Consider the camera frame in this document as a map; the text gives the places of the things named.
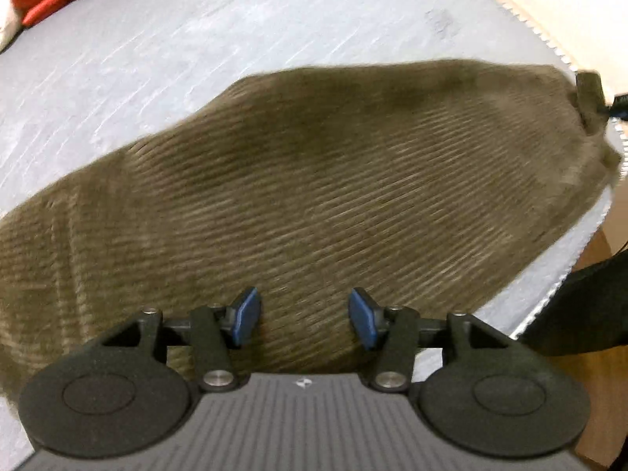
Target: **ribbed gray surface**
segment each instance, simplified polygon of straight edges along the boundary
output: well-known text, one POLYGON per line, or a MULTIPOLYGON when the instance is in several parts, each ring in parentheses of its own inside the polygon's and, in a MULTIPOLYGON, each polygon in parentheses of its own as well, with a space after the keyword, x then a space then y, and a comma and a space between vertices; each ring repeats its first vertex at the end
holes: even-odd
POLYGON ((435 58, 568 72, 494 0, 77 0, 0 55, 0 214, 246 75, 435 58))
POLYGON ((438 439, 407 399, 368 390, 354 374, 254 374, 210 394, 172 438, 133 456, 77 461, 41 452, 21 471, 584 471, 564 451, 529 461, 467 454, 438 439))

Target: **white pillow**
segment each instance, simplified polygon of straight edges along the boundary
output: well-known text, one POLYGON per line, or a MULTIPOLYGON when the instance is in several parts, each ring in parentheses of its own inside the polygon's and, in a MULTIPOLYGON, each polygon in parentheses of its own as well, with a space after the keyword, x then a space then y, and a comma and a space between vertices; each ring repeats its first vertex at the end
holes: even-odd
POLYGON ((11 0, 0 0, 0 51, 22 28, 22 13, 11 0))

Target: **blue gripper pad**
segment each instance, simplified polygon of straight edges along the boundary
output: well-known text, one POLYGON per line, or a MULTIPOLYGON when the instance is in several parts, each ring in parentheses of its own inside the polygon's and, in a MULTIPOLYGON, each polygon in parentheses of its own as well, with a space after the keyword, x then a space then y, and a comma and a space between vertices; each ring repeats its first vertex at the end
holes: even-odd
POLYGON ((355 288, 349 294, 349 319, 363 347, 367 351, 377 348, 383 311, 362 288, 355 288))
POLYGON ((262 298, 255 287, 246 289, 231 308, 235 310, 235 320, 231 329, 231 337, 236 346, 240 347, 250 337, 259 320, 262 298))

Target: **wooden floor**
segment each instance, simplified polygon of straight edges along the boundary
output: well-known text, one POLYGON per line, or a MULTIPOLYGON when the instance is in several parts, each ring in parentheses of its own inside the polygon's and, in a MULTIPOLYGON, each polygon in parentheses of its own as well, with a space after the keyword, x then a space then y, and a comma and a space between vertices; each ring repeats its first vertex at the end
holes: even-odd
MULTIPOLYGON (((610 258, 610 247, 598 232, 575 268, 610 258)), ((551 358, 552 363, 584 384, 591 399, 591 418, 576 451, 605 469, 615 460, 628 433, 628 347, 551 358)))

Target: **brown corduroy fabric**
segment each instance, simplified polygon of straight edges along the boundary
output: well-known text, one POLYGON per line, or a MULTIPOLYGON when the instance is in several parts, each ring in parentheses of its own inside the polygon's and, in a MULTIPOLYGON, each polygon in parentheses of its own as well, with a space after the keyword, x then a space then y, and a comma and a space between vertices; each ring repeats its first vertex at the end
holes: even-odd
POLYGON ((474 310, 551 245, 619 158, 595 74, 438 61, 246 78, 0 221, 0 385, 142 307, 264 298, 240 364, 336 371, 347 295, 474 310))

